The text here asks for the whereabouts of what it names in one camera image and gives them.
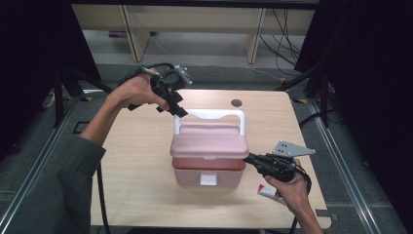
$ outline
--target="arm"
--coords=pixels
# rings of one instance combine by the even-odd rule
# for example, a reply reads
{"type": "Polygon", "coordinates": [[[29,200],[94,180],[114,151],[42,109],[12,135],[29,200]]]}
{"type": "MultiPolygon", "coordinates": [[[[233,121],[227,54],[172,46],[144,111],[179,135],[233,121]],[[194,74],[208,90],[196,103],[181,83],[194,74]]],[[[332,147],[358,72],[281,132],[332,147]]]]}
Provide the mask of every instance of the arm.
{"type": "MultiPolygon", "coordinates": [[[[297,165],[300,165],[298,159],[295,159],[295,161],[297,165]]],[[[288,183],[281,182],[268,175],[265,176],[265,180],[277,188],[276,199],[282,196],[288,209],[294,213],[298,223],[300,223],[304,233],[322,234],[316,215],[310,206],[306,181],[302,175],[295,173],[294,179],[288,183]]]]}
{"type": "Polygon", "coordinates": [[[114,90],[96,115],[82,131],[80,137],[102,145],[115,122],[119,111],[131,104],[157,103],[164,110],[168,110],[168,103],[151,91],[150,75],[142,74],[132,78],[114,90]]]}
{"type": "Polygon", "coordinates": [[[113,91],[81,133],[71,138],[22,201],[6,233],[89,233],[92,177],[119,111],[129,105],[168,103],[152,93],[150,76],[130,79],[113,91]]]}

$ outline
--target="container lid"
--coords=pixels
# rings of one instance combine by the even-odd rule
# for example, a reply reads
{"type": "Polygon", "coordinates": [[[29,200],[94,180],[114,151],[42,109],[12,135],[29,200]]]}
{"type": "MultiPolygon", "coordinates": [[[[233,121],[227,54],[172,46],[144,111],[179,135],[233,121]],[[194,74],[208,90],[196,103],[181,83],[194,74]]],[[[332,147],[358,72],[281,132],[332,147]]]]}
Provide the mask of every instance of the container lid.
{"type": "Polygon", "coordinates": [[[170,146],[175,158],[243,159],[248,154],[246,137],[232,123],[181,123],[170,146]]]}

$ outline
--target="small round object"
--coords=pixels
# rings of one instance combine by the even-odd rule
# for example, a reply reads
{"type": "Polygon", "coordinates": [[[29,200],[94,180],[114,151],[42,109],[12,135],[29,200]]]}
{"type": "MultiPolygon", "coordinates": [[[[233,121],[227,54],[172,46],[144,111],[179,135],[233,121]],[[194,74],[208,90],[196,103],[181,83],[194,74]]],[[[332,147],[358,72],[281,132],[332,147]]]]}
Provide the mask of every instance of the small round object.
{"type": "Polygon", "coordinates": [[[231,100],[231,104],[235,107],[240,107],[243,105],[243,102],[240,99],[233,99],[231,100]]]}

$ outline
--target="table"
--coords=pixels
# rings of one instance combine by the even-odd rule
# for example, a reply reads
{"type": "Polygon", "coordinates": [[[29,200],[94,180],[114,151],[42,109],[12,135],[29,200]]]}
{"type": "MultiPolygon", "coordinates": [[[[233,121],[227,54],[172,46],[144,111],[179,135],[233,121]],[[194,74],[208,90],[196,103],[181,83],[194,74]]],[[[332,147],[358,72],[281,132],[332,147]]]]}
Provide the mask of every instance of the table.
{"type": "MultiPolygon", "coordinates": [[[[265,154],[279,140],[305,145],[289,97],[284,92],[182,90],[184,108],[240,109],[246,116],[250,152],[265,154]],[[234,107],[233,99],[243,104],[234,107]]],[[[264,178],[247,165],[238,187],[180,187],[169,155],[173,121],[155,105],[120,112],[104,143],[102,160],[109,224],[123,226],[203,228],[289,228],[293,215],[285,205],[256,194],[264,178]]],[[[185,116],[182,121],[191,120],[185,116]]],[[[237,121],[225,117],[221,121],[237,121]]],[[[300,157],[313,181],[310,202],[326,210],[309,156],[300,157]]],[[[329,216],[318,216],[322,228],[329,216]]],[[[92,225],[101,225],[96,180],[92,225]]]]}

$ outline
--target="metal bracket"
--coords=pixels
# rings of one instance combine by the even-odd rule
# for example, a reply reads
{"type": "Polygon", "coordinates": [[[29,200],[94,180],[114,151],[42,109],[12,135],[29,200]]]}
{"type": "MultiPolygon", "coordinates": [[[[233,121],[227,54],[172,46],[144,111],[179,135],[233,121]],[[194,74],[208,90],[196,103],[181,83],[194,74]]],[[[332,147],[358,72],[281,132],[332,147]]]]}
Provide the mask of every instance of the metal bracket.
{"type": "Polygon", "coordinates": [[[284,140],[280,140],[280,142],[276,145],[276,147],[273,150],[273,154],[285,157],[312,155],[315,153],[315,149],[309,149],[284,140]]]}

